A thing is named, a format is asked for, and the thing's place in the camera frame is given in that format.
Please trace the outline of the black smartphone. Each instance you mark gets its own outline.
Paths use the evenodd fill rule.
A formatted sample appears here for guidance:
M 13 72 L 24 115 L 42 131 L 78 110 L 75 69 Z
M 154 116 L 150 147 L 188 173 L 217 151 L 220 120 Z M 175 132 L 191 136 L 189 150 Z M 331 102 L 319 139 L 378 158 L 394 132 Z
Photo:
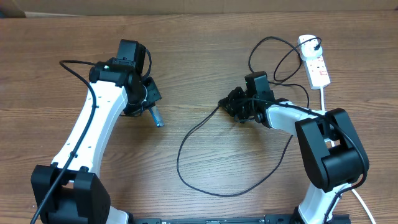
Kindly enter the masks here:
M 156 124 L 156 126 L 158 128 L 163 127 L 164 124 L 164 120 L 162 119 L 162 116 L 160 114 L 160 111 L 157 109 L 156 105 L 152 106 L 151 108 L 149 108 L 149 111 L 152 115 L 152 118 L 154 119 L 154 122 Z

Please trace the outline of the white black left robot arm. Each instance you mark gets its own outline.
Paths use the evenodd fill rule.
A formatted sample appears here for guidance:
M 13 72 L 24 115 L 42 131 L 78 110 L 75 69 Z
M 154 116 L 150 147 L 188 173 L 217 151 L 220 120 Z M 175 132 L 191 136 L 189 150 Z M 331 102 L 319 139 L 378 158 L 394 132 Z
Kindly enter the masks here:
M 143 71 L 150 59 L 144 45 L 123 39 L 115 57 L 89 63 L 89 78 L 82 80 L 86 100 L 66 143 L 50 165 L 37 165 L 32 172 L 37 203 L 32 223 L 134 223 L 131 213 L 111 205 L 100 169 L 119 117 L 138 117 L 148 110 L 157 127 L 164 125 L 155 105 L 161 94 Z

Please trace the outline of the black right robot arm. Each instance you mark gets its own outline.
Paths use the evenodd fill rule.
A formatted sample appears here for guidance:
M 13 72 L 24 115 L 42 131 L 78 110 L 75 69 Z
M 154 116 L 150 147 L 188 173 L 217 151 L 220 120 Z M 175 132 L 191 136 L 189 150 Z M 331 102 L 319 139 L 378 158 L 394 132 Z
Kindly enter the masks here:
M 345 192 L 364 184 L 369 159 L 347 112 L 341 108 L 311 110 L 285 98 L 277 99 L 266 72 L 246 75 L 245 83 L 245 89 L 236 87 L 218 102 L 219 106 L 237 122 L 253 119 L 295 136 L 310 180 L 306 196 L 293 214 L 271 215 L 269 220 L 349 223 L 349 216 L 333 217 L 333 210 Z

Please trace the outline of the white charger plug adapter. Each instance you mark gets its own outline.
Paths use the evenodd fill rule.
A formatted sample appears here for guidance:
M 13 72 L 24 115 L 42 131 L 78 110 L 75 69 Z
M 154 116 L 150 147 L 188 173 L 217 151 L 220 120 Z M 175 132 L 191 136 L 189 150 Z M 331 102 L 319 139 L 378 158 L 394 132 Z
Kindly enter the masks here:
M 322 41 L 312 34 L 304 34 L 298 37 L 298 48 L 303 61 L 313 60 L 323 55 Z

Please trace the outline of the white power strip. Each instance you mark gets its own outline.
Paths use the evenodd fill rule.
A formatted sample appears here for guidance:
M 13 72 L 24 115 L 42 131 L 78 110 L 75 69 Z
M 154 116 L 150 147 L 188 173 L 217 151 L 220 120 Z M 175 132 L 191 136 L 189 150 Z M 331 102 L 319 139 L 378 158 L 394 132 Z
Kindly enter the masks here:
M 331 83 L 325 61 L 322 56 L 304 61 L 310 88 L 319 90 Z

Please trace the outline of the brown cardboard backdrop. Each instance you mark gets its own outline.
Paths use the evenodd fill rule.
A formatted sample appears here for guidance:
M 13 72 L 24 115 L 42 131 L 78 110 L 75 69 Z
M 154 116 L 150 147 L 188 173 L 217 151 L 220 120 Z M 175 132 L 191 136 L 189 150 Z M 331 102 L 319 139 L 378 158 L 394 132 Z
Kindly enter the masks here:
M 397 0 L 1 0 L 7 17 L 379 11 Z

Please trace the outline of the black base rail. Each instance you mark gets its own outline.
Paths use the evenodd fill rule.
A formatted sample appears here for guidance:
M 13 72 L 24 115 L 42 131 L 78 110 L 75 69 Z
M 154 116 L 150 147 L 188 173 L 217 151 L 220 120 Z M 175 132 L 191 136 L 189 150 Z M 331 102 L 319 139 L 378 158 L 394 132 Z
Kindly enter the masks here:
M 302 223 L 294 220 L 292 215 L 265 215 L 263 217 L 240 217 L 240 218 L 185 218 L 162 220 L 160 218 L 134 218 L 129 214 L 128 223 L 132 224 L 289 224 Z

